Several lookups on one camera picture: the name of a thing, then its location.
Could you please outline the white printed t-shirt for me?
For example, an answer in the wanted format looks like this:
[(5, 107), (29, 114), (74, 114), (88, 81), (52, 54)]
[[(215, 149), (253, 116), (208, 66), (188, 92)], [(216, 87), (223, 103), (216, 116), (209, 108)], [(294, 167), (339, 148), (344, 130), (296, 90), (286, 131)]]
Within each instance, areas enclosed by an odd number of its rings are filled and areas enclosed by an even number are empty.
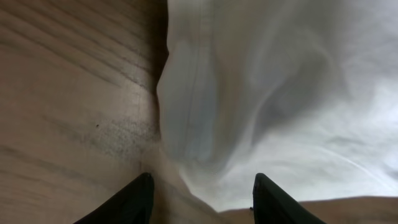
[(327, 223), (397, 222), (397, 2), (168, 1), (162, 169), (251, 221), (278, 185)]

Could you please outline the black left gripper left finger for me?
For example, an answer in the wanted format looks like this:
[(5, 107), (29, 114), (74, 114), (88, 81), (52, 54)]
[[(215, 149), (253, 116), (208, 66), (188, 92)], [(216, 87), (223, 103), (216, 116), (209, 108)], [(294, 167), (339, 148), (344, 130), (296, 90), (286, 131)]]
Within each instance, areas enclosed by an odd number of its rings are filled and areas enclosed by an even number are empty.
[(145, 172), (75, 224), (149, 224), (154, 179)]

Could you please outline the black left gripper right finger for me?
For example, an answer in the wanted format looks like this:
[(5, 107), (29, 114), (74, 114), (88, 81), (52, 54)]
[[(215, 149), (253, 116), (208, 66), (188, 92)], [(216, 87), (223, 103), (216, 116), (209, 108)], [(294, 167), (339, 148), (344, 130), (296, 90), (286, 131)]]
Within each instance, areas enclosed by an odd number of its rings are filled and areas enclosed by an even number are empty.
[(255, 224), (325, 224), (263, 173), (256, 174), (252, 195)]

